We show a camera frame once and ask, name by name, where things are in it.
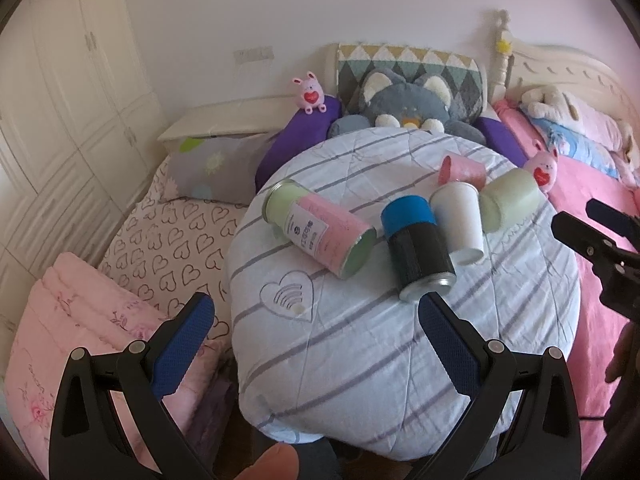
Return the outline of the right hand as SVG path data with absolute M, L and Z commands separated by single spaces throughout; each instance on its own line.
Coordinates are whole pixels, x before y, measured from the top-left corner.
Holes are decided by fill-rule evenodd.
M 622 377 L 630 364 L 634 364 L 636 370 L 639 369 L 638 351 L 634 350 L 635 332 L 636 324 L 633 322 L 628 322 L 620 332 L 612 360 L 605 369 L 604 380 L 607 384 L 612 384 L 617 378 Z

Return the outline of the left hand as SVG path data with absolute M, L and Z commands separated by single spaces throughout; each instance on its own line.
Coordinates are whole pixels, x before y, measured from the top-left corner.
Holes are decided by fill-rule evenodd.
M 299 459 L 292 445 L 273 445 L 256 462 L 245 468 L 235 480 L 296 480 Z

